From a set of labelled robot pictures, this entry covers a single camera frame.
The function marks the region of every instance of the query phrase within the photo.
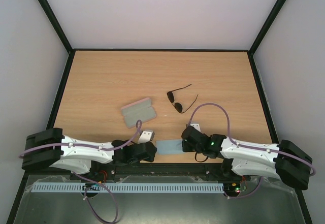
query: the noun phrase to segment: cable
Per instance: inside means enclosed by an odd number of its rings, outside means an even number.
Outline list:
[[[197,156],[198,156],[198,153],[195,152],[194,159],[195,159],[197,162],[199,162],[199,163],[203,163],[203,162],[206,162],[206,161],[208,160],[208,157],[206,157],[205,160],[203,160],[203,161],[198,161]]]
[[[122,144],[120,146],[117,146],[117,147],[114,147],[114,148],[109,148],[109,149],[101,148],[101,150],[103,150],[103,151],[112,151],[112,150],[117,150],[117,149],[123,148],[126,145],[128,145],[130,142],[132,142],[134,140],[134,138],[137,136],[137,134],[141,133],[142,121],[138,120],[137,123],[136,123],[136,126],[137,126],[136,132],[124,144]],[[55,146],[79,146],[79,147],[87,147],[87,148],[93,148],[93,149],[98,149],[99,148],[99,146],[90,145],[90,144],[73,143],[72,145],[70,145],[69,143],[52,143],[52,144],[44,144],[44,145],[40,145],[40,146],[31,148],[31,149],[27,149],[24,152],[22,152],[19,157],[23,158],[25,154],[28,154],[28,153],[33,152],[35,150],[44,149],[44,148],[48,148],[48,147],[55,147]]]
[[[218,105],[218,104],[215,104],[215,103],[205,103],[205,104],[199,105],[199,106],[198,106],[198,107],[193,111],[192,116],[191,116],[191,118],[189,119],[187,125],[190,125],[190,124],[191,124],[192,119],[193,119],[195,113],[198,111],[198,109],[201,108],[201,107],[203,107],[203,106],[207,106],[207,105],[216,106],[216,107],[220,108],[220,109],[224,112],[224,114],[225,114],[225,116],[226,116],[226,118],[227,118],[227,133],[228,133],[228,137],[229,137],[229,140],[230,140],[233,144],[235,144],[235,145],[237,145],[237,146],[239,146],[239,147],[247,148],[247,149],[255,149],[255,150],[260,150],[260,151],[267,151],[267,149],[264,149],[264,148],[259,148],[259,147],[255,147],[255,146],[248,146],[248,145],[242,145],[242,144],[238,144],[238,143],[236,143],[236,142],[232,139],[232,137],[231,137],[231,135],[230,135],[230,119],[229,119],[229,115],[228,115],[228,113],[226,112],[226,110],[225,110],[222,106],[220,106],[220,105]],[[314,168],[314,167],[313,167],[309,162],[305,161],[304,159],[300,159],[299,157],[297,157],[297,156],[295,156],[295,155],[293,155],[293,154],[289,154],[289,153],[282,152],[282,151],[279,151],[279,150],[275,150],[275,149],[269,149],[269,150],[270,150],[270,152],[277,153],[277,154],[282,154],[282,155],[288,156],[288,157],[290,157],[290,158],[296,159],[297,161],[300,161],[300,162],[306,164],[308,167],[310,167],[310,168],[312,169],[312,173],[310,173],[310,176],[314,176],[314,175],[316,174],[316,170],[315,170],[315,168]]]
[[[97,185],[99,185],[99,186],[101,186],[103,189],[105,189],[110,195],[111,195],[111,197],[112,197],[112,199],[113,199],[113,201],[114,201],[114,204],[115,204],[115,210],[116,210],[116,212],[115,212],[115,218],[114,218],[114,220],[112,221],[112,222],[109,222],[109,221],[106,221],[106,220],[104,220],[104,219],[102,219],[97,213],[96,213],[96,211],[94,210],[94,208],[92,207],[92,205],[91,205],[91,203],[90,203],[90,201],[89,201],[89,199],[88,199],[88,197],[87,197],[87,191],[91,188],[91,187],[88,187],[88,188],[86,188],[86,190],[85,190],[85,192],[84,192],[84,200],[86,200],[87,201],[87,203],[88,203],[88,205],[89,205],[89,207],[90,207],[90,210],[92,211],[92,213],[93,213],[93,215],[96,217],[96,219],[99,221],[99,222],[101,222],[101,223],[103,223],[103,224],[114,224],[114,223],[117,223],[117,216],[118,216],[118,206],[117,206],[117,202],[116,202],[116,199],[115,199],[115,197],[114,197],[114,195],[113,195],[113,193],[104,185],[104,184],[101,184],[101,183],[98,183],[98,182],[96,182],[96,181],[93,181],[93,180],[91,180],[91,179],[88,179],[88,178],[86,178],[86,177],[82,177],[82,176],[80,176],[80,175],[78,175],[77,173],[75,173],[75,172],[72,172],[73,174],[75,174],[77,177],[79,177],[80,179],[82,179],[82,180],[85,180],[85,181],[88,181],[88,182],[92,182],[92,183],[94,183],[94,184],[97,184]]]
[[[256,186],[256,188],[252,191],[252,192],[250,192],[249,194],[246,194],[246,195],[243,195],[243,196],[237,196],[237,197],[230,197],[230,196],[228,196],[227,194],[226,194],[226,192],[224,192],[224,195],[227,197],[227,199],[232,199],[232,200],[234,200],[234,199],[242,199],[242,198],[246,198],[246,197],[249,197],[249,196],[251,196],[251,195],[253,195],[259,188],[260,188],[260,186],[262,185],[262,182],[263,182],[263,177],[260,177],[259,178],[259,182],[258,182],[258,185]]]

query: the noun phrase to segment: sunglasses temple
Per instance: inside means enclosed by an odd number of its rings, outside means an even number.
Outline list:
[[[182,112],[182,114],[185,113],[189,108],[191,108],[191,106],[195,103],[195,101],[197,101],[198,96],[199,96],[199,94],[197,95],[197,97],[195,98],[193,103],[184,112]]]
[[[178,91],[178,90],[181,90],[181,89],[184,89],[184,88],[187,88],[187,87],[190,87],[192,84],[189,84],[188,86],[185,86],[185,87],[182,87],[182,88],[178,88],[178,89],[174,89],[170,92],[174,92],[174,91]]]

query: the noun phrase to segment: black wire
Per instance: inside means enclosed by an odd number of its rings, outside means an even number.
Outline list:
[[[198,153],[195,152],[194,159],[195,159],[197,162],[199,162],[199,163],[203,163],[203,162],[206,162],[206,161],[208,160],[208,157],[206,157],[205,160],[203,160],[203,161],[198,161],[197,156],[198,156]]]

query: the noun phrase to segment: gray cleaning cloth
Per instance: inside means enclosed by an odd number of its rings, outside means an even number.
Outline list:
[[[157,153],[158,154],[183,154],[182,140],[171,139],[171,140],[157,140]]]
[[[154,119],[157,115],[154,108],[151,106],[151,99],[145,98],[121,108],[121,113],[124,116],[124,122],[128,128],[134,127],[137,120],[146,122]]]

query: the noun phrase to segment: perforated metal strip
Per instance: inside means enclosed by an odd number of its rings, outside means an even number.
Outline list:
[[[222,183],[106,183],[113,193],[223,193]],[[90,187],[88,193],[106,191],[92,183],[38,182],[33,193],[80,193]]]

